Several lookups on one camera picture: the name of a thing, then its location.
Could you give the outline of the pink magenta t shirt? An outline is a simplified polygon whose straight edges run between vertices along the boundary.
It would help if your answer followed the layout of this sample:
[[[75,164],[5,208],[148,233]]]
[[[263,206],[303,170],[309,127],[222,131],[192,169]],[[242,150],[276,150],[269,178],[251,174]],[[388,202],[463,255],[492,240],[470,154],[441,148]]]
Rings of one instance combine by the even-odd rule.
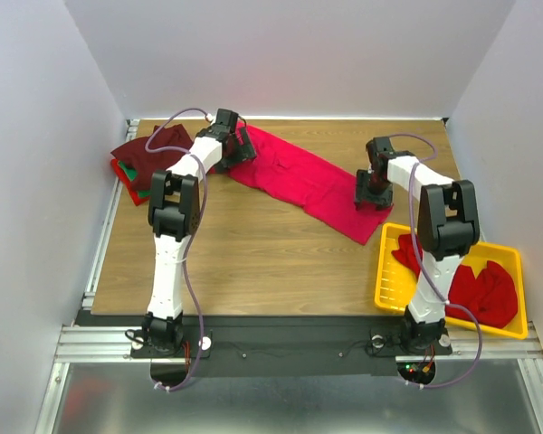
[[[300,207],[352,241],[364,245],[391,213],[368,203],[354,203],[356,177],[311,152],[257,127],[247,128],[256,152],[253,160],[229,170],[218,166],[239,184]]]

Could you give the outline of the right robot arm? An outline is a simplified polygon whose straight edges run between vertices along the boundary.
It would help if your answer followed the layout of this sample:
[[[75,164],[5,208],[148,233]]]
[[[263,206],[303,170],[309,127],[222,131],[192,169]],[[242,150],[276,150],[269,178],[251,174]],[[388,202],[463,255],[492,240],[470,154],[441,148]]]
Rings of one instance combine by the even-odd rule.
[[[413,249],[422,252],[415,255],[420,274],[395,345],[409,354],[432,344],[447,346],[445,314],[453,278],[480,238],[474,185],[435,172],[409,151],[394,150],[390,137],[370,139],[366,151],[369,168],[357,170],[355,206],[391,207],[395,185],[419,205],[409,219]]]

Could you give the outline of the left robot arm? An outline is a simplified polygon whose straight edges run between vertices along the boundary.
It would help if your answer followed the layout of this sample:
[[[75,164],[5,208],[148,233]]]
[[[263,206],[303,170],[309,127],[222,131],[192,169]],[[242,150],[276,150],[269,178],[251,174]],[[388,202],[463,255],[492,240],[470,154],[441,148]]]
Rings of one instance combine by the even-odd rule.
[[[175,355],[183,347],[181,287],[186,255],[206,205],[206,199],[199,198],[199,191],[206,189],[206,174],[213,168],[229,170],[256,157],[241,115],[220,108],[215,116],[205,114],[205,118],[209,125],[195,135],[189,149],[151,146],[166,124],[158,127],[145,144],[145,150],[150,154],[165,151],[184,154],[169,168],[152,174],[148,202],[148,223],[155,242],[155,268],[147,313],[135,343],[164,356]]]

